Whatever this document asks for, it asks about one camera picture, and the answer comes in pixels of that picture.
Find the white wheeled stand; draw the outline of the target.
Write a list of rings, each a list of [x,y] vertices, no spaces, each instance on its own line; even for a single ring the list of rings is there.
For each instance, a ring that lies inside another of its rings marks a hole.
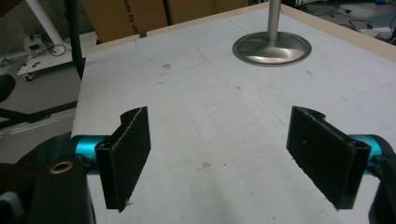
[[[52,43],[51,46],[43,45],[36,55],[30,55],[21,65],[17,75],[22,76],[26,81],[31,81],[34,78],[34,72],[65,63],[73,63],[79,78],[82,78],[85,57],[88,51],[96,45],[97,34],[90,32],[81,35],[78,29],[78,1],[63,1],[69,31],[67,39],[61,38],[38,0],[26,0]]]

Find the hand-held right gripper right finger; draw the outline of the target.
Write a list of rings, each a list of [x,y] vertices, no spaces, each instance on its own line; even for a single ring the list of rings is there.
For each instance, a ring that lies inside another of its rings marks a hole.
[[[294,106],[287,150],[335,208],[353,207],[371,152],[369,145],[333,127],[324,114]]]

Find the black round object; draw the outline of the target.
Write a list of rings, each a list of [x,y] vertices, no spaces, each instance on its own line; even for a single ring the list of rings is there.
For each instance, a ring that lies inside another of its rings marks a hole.
[[[9,74],[0,76],[0,103],[4,102],[16,86],[15,78]]]

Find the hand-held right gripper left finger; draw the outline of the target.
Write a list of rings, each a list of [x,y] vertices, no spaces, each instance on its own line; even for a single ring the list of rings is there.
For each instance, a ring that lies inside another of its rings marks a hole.
[[[95,146],[107,209],[125,209],[151,149],[149,110],[138,107],[120,115],[120,126]]]

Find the white power strip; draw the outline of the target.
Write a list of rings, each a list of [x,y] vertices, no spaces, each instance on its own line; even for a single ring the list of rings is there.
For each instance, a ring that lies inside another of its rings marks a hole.
[[[392,31],[388,27],[377,27],[373,29],[360,29],[360,32],[370,37],[389,37]]]

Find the black frame bar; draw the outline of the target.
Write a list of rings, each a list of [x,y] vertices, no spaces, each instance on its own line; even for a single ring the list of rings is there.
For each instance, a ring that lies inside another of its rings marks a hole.
[[[4,118],[4,121],[0,121],[0,129],[21,124],[24,122],[34,123],[42,119],[49,118],[52,114],[59,113],[68,109],[75,108],[78,102],[72,102],[64,105],[58,105],[35,113],[26,114],[22,112],[12,111],[4,108],[0,108],[0,118]]]

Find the aluminium rail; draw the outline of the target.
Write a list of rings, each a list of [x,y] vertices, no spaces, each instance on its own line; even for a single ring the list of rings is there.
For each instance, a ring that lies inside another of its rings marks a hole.
[[[67,109],[65,111],[62,112],[58,112],[55,114],[50,115],[48,118],[42,119],[40,121],[36,121],[33,123],[21,123],[21,124],[15,124],[15,125],[11,125],[9,127],[6,128],[2,128],[0,129],[0,138],[2,137],[6,137],[12,134],[16,134],[16,133],[23,133],[26,131],[31,131],[33,129],[36,128],[41,128],[44,126],[48,126],[51,124],[55,124],[67,119],[72,119],[75,116],[76,113],[76,109],[72,108],[72,109]]]

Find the silver metal stand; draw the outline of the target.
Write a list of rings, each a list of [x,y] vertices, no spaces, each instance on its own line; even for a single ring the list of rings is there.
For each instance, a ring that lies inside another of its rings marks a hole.
[[[269,1],[267,31],[244,35],[233,44],[233,54],[241,61],[258,66],[286,66],[306,59],[311,44],[303,37],[279,32],[281,0]]]

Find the plain brown cardboard box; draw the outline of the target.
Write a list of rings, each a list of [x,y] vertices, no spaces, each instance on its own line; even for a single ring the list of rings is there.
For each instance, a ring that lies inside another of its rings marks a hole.
[[[81,0],[102,43],[168,25],[163,0]]]
[[[249,0],[166,0],[172,24],[247,7]]]

